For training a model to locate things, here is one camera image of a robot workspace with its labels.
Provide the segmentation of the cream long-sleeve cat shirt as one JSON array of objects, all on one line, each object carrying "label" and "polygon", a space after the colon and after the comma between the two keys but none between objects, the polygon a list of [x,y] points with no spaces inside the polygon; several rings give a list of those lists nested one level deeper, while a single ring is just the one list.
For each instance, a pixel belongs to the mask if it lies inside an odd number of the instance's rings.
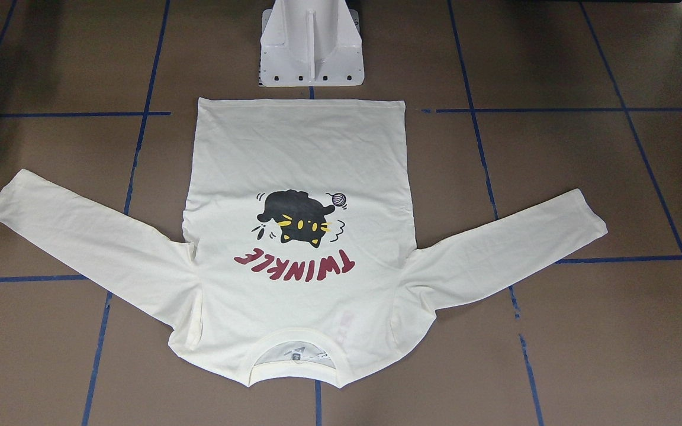
[{"label": "cream long-sleeve cat shirt", "polygon": [[400,361],[441,308],[603,237],[579,189],[419,249],[403,101],[198,100],[184,242],[22,169],[0,222],[251,386],[342,388]]}]

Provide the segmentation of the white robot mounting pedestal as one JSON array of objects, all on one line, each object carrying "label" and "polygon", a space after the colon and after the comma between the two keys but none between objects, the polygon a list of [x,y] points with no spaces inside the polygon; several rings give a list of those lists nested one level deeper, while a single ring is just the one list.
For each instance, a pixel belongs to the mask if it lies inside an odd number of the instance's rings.
[{"label": "white robot mounting pedestal", "polygon": [[258,82],[264,87],[360,86],[358,12],[346,1],[276,1],[262,12]]}]

